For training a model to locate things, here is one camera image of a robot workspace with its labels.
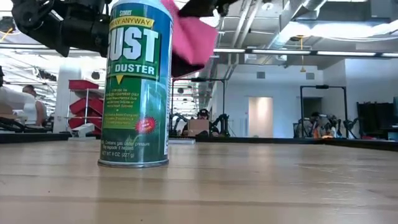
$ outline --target red shelf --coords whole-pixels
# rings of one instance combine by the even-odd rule
[[[69,80],[70,90],[98,89],[100,86],[87,80]]]
[[[96,111],[99,116],[102,116],[103,113],[103,108],[104,108],[104,101],[101,99],[97,98],[89,98],[88,99],[88,107],[94,111]],[[82,98],[74,103],[72,103],[70,106],[70,111],[72,114],[77,115],[80,112],[85,112],[86,111],[86,98]]]

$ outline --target cardboard box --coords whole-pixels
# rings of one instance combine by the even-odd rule
[[[7,118],[7,119],[17,119],[18,118],[16,115],[13,115],[13,114],[2,114],[2,113],[0,113],[0,117]]]
[[[0,103],[0,114],[13,114],[12,108],[4,103]]]
[[[193,119],[188,121],[188,136],[196,136],[203,131],[209,132],[208,120]]]

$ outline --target white wall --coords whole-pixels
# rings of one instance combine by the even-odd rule
[[[322,93],[315,89],[304,90],[304,95],[322,96]],[[234,136],[235,133],[237,137],[246,137],[249,134],[249,97],[270,97],[273,99],[274,105],[274,138],[292,138],[293,123],[296,123],[300,118],[300,105],[297,103],[299,96],[299,85],[229,83],[226,89],[225,111],[229,115],[231,135]]]
[[[226,67],[220,65],[218,73],[224,74]],[[348,119],[358,117],[356,102],[377,101],[391,103],[398,96],[398,59],[346,59],[324,71],[306,67],[315,72],[315,80],[305,80],[300,66],[283,68],[278,66],[240,65],[226,87],[226,113],[229,125],[238,137],[248,135],[249,97],[271,97],[274,102],[274,138],[291,138],[292,123],[300,118],[300,85],[335,85],[347,87]],[[266,72],[265,80],[257,80],[256,72]],[[343,90],[309,90],[304,96],[322,97],[322,113],[344,118]],[[213,95],[216,98],[216,114],[221,114],[222,88]]]
[[[249,97],[249,137],[273,137],[273,112],[272,98]]]
[[[398,96],[398,59],[346,59],[348,118],[358,116],[356,102],[392,103]]]
[[[330,86],[346,86],[345,61],[342,60],[323,71],[324,84]],[[344,118],[344,93],[340,88],[324,90],[322,98],[322,113],[333,114]]]
[[[224,74],[226,67],[219,65],[218,73]],[[306,67],[315,73],[315,80],[306,80],[305,73],[300,73],[301,66],[257,66],[240,65],[226,85],[225,113],[229,115],[231,136],[247,137],[249,97],[269,97],[273,99],[273,137],[292,138],[293,123],[300,119],[300,85],[322,85],[323,72],[316,67]],[[266,79],[258,80],[257,71],[265,71]],[[322,97],[321,90],[304,89],[304,96]],[[217,115],[222,113],[222,83],[213,95],[216,100]]]

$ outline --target red starburst label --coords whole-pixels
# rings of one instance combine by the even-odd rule
[[[136,131],[140,134],[149,134],[154,131],[156,120],[154,118],[144,118],[137,122]]]

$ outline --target man in black cap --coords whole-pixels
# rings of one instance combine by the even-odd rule
[[[201,109],[198,112],[198,119],[206,119],[209,120],[209,111],[206,109]],[[209,133],[211,137],[218,137],[220,132],[217,127],[214,127],[213,124],[209,121]],[[182,136],[188,136],[188,124],[184,126],[182,129]]]

